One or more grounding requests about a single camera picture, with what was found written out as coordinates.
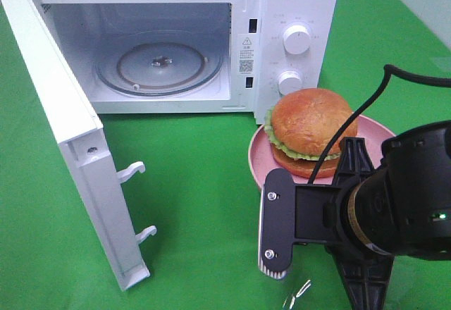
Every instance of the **hamburger bun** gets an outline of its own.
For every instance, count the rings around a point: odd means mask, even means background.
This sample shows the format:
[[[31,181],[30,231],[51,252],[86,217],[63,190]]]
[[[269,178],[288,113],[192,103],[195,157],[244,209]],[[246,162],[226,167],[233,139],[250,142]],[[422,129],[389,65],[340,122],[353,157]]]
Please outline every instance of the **hamburger bun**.
[[[271,152],[273,153],[274,160],[279,165],[284,167],[287,171],[293,175],[300,176],[301,178],[309,178],[311,172],[315,168],[316,161],[308,161],[303,159],[292,159],[285,155],[283,150],[277,149],[274,144],[271,144]],[[335,173],[339,159],[332,159],[324,161],[316,174],[317,178],[328,178]]]
[[[337,93],[328,89],[308,88],[284,96],[271,113],[276,145],[271,145],[274,159],[294,175],[308,178],[316,161],[332,136],[350,117],[352,109]],[[332,176],[338,164],[340,141],[343,137],[357,135],[355,120],[342,133],[324,161],[317,177]],[[301,158],[292,158],[292,153]]]

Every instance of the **open microwave door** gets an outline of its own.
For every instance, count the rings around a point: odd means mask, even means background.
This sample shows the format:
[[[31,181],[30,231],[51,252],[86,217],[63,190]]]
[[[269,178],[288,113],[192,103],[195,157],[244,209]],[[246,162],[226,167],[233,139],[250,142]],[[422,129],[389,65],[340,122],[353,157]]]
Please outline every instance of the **open microwave door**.
[[[95,227],[118,284],[125,290],[149,276],[121,183],[144,172],[142,162],[116,172],[103,126],[48,31],[33,0],[1,0],[55,140]]]

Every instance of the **microwave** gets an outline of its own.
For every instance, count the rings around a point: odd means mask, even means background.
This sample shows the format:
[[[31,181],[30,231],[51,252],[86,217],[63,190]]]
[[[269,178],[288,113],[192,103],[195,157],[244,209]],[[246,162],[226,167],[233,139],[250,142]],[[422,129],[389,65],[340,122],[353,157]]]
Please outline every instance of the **microwave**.
[[[1,0],[118,284],[149,276],[99,113],[252,112],[316,87],[335,0]]]

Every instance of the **white knob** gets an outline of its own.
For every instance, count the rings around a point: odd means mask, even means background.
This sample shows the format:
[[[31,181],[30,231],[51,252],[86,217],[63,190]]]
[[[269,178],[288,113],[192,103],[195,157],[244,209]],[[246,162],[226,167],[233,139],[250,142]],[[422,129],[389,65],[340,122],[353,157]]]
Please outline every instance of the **white knob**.
[[[287,71],[279,75],[279,92],[282,95],[302,89],[302,77],[298,72]]]
[[[302,54],[310,47],[310,33],[303,25],[290,26],[283,33],[283,46],[290,54]]]

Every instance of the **burger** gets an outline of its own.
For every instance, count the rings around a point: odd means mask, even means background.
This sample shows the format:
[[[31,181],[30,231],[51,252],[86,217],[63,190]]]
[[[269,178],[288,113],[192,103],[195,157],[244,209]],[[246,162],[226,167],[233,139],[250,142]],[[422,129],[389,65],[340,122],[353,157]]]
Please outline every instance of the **burger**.
[[[268,111],[264,126],[274,159],[293,175],[309,178],[321,152],[351,114],[345,99],[328,89],[301,89],[284,96]],[[340,140],[356,135],[355,120],[330,149],[317,178],[334,174]]]

